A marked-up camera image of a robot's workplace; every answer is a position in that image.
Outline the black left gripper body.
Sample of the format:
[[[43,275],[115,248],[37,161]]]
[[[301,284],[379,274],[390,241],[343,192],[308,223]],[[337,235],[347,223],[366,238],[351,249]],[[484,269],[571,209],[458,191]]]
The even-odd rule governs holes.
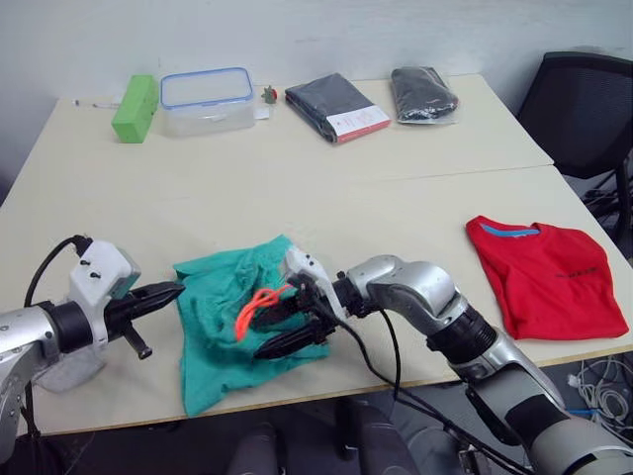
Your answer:
[[[123,337],[140,360],[152,355],[152,349],[133,326],[134,319],[147,313],[147,296],[146,292],[129,292],[122,299],[112,300],[107,305],[104,314],[108,342]]]

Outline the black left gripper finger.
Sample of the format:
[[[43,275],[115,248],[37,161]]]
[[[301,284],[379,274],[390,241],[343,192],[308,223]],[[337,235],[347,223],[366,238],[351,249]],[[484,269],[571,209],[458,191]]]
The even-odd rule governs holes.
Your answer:
[[[185,290],[183,284],[163,281],[136,287],[130,291],[138,303],[170,303]]]
[[[135,296],[129,310],[130,318],[140,318],[156,312],[174,301],[179,296],[178,292],[163,292],[159,294],[147,294]]]

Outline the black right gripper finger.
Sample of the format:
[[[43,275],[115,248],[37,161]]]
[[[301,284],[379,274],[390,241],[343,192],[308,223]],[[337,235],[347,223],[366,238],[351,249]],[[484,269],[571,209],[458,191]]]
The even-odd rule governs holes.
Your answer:
[[[266,360],[285,357],[307,346],[321,344],[326,341],[327,336],[328,331],[319,326],[302,326],[267,339],[255,350],[253,357]]]
[[[288,297],[271,306],[257,308],[247,328],[254,331],[293,330],[308,319],[301,299]]]

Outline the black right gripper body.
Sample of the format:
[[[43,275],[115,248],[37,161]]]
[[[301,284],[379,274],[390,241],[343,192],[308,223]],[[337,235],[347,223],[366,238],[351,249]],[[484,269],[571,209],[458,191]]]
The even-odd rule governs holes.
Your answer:
[[[322,344],[338,326],[334,314],[324,294],[313,279],[289,279],[297,289],[294,297],[300,313],[308,315],[305,324],[297,329],[299,336],[307,344]]]

